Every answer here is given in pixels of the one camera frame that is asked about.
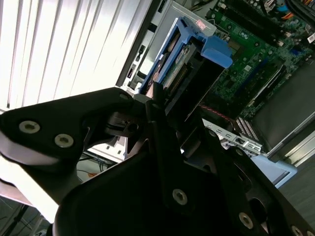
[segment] screw head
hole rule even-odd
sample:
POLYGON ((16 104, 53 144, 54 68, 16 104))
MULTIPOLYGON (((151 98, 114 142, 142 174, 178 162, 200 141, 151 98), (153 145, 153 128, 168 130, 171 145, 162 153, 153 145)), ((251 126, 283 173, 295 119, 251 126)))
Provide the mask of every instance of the screw head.
POLYGON ((240 221, 243 223, 243 225, 248 228, 252 229, 254 228, 254 224, 252 222, 252 219, 244 212, 239 213, 238 217, 240 218, 240 221))
POLYGON ((55 137, 55 144, 61 148, 69 148, 73 145, 74 140, 70 135, 59 134, 55 137))
POLYGON ((34 134, 40 130, 40 126, 35 121, 26 120, 19 124, 19 129, 26 134, 34 134))
POLYGON ((296 226, 292 225, 291 229, 296 236, 303 236, 302 232, 296 226))
POLYGON ((314 236, 314 234, 311 231, 307 231, 307 236, 314 236))
POLYGON ((241 150, 239 150, 239 149, 236 149, 236 153, 237 153, 237 154, 239 154, 240 156, 243 156, 242 151, 241 151, 241 150))
POLYGON ((173 198, 179 205, 182 206, 186 205, 188 202, 186 193, 178 188, 173 190, 173 198))

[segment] silver metal frame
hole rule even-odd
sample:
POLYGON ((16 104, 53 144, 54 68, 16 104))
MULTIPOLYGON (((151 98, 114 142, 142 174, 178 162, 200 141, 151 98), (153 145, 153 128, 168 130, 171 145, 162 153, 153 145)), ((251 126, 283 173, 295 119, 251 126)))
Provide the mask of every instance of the silver metal frame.
POLYGON ((249 138, 246 138, 244 136, 235 135, 235 134, 233 134, 233 133, 231 133, 231 132, 229 132, 229 131, 227 131, 227 130, 225 130, 225 129, 223 129, 223 128, 221 128, 221 127, 219 127, 219 126, 217 126, 217 125, 215 125, 215 124, 213 124, 213 123, 211 123, 205 119, 202 119, 202 120, 203 120, 204 125, 207 128, 216 132, 219 135, 219 137, 221 136, 221 137, 229 140, 230 142, 232 142, 234 145, 242 147, 245 150, 248 150, 250 152, 254 152, 258 155, 261 154, 261 147, 262 147, 261 144, 255 142, 249 138), (237 141, 237 139, 244 140, 245 142, 243 144, 241 144, 237 141))

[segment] cable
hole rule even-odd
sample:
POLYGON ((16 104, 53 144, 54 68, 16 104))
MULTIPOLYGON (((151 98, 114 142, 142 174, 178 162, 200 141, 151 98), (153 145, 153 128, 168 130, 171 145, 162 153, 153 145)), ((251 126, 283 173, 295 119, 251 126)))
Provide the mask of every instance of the cable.
POLYGON ((295 0, 284 0, 288 9, 296 16, 307 22, 313 29, 315 29, 314 11, 303 3, 295 0))
POLYGON ((77 170, 77 171, 82 171, 82 172, 85 172, 85 173, 87 173, 87 174, 93 175, 92 173, 87 172, 87 171, 83 171, 83 170, 77 170))
MULTIPOLYGON (((39 214, 39 212, 37 212, 36 216, 32 220, 29 221, 29 224, 38 216, 38 214, 39 214)), ((17 234, 15 234, 13 236, 18 236, 23 231, 23 229, 25 229, 25 226, 17 234)))
POLYGON ((0 200, 5 204, 5 205, 7 205, 10 209, 12 209, 13 210, 13 207, 11 207, 5 200, 3 200, 2 198, 0 198, 0 200))
POLYGON ((14 230, 14 228, 16 227, 16 225, 21 221, 23 215, 25 214, 25 212, 27 211, 27 209, 29 208, 28 205, 22 205, 19 213, 17 214, 17 216, 14 218, 13 222, 8 226, 8 228, 3 232, 2 236, 10 236, 10 234, 12 233, 12 231, 14 230))
POLYGON ((86 161, 86 160, 91 160, 91 159, 93 159, 93 157, 82 158, 82 159, 80 159, 79 161, 86 161))
POLYGON ((211 112, 217 114, 219 117, 222 117, 223 119, 225 119, 225 120, 227 120, 227 121, 231 121, 231 119, 230 119, 229 117, 223 115, 223 114, 220 113, 220 112, 217 112, 216 110, 214 110, 214 109, 212 109, 212 108, 210 108, 210 107, 207 107, 207 106, 204 106, 204 105, 199 105, 199 106, 200 106, 201 108, 203 108, 203 109, 206 109, 206 110, 208 110, 208 111, 211 111, 211 112))

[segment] black cable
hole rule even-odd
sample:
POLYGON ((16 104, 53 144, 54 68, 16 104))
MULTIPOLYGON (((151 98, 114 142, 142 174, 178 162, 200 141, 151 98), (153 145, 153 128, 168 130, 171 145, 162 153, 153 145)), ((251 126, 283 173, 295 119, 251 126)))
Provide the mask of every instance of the black cable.
MULTIPOLYGON (((27 224, 29 225, 38 216, 38 214, 39 214, 39 212, 37 212, 36 216, 32 220, 30 220, 27 224)), ((23 229, 25 229, 25 227, 26 227, 26 225, 17 234, 15 234, 13 236, 18 236, 23 231, 23 229)))
POLYGON ((10 234, 12 233, 12 231, 14 230, 14 228, 16 227, 16 225, 21 221, 23 215, 25 214, 25 212, 27 211, 27 209, 29 208, 29 206, 27 205, 22 205, 19 213, 17 214, 17 216, 14 218, 13 222, 8 226, 8 228, 4 231, 2 236, 10 236, 10 234))
POLYGON ((86 158, 80 159, 79 161, 86 161, 86 160, 91 160, 91 159, 94 159, 94 158, 93 157, 86 157, 86 158))

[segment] electronic component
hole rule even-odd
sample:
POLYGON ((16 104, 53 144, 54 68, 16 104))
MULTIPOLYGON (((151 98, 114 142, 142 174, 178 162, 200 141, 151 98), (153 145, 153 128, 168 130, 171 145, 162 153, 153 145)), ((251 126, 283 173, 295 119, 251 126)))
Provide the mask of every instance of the electronic component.
MULTIPOLYGON (((275 4, 272 0, 264 2, 269 7, 275 4)), ((228 31, 233 58, 233 65, 221 74, 207 96, 215 94, 225 100, 228 109, 215 110, 231 119, 255 116, 288 75, 313 53, 307 41, 311 34, 307 24, 295 17, 277 21, 271 16, 273 9, 266 15, 250 1, 225 0, 218 2, 212 14, 207 13, 220 31, 228 31)), ((206 97, 205 105, 211 108, 206 97)))
POLYGON ((216 36, 205 36, 188 18, 180 17, 170 30, 140 93, 152 97, 153 82, 163 84, 166 114, 176 110, 186 120, 210 86, 232 64, 231 54, 227 42, 216 36))

